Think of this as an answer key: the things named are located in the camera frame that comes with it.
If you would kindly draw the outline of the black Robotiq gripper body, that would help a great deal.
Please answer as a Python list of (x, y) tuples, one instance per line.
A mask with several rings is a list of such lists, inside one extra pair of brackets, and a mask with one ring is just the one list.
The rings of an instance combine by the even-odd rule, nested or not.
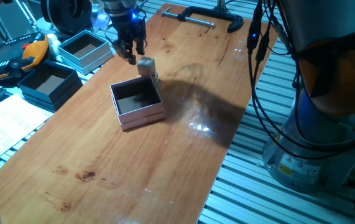
[(139, 13), (146, 2), (147, 0), (105, 0), (104, 11), (110, 22), (104, 31), (107, 32), (113, 28), (118, 35), (133, 31), (139, 20)]

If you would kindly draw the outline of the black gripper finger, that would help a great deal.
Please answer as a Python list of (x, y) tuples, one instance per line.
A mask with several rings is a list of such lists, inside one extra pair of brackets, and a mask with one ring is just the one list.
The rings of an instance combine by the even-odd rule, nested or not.
[(145, 48), (147, 46), (147, 41), (146, 41), (146, 33), (139, 34), (135, 38), (135, 43), (136, 43), (136, 51), (139, 55), (144, 55), (145, 54)]
[(125, 41), (121, 39), (115, 40), (113, 42), (113, 48), (115, 49), (116, 53), (130, 65), (135, 65), (137, 63), (136, 56), (131, 52), (132, 47), (125, 43)]

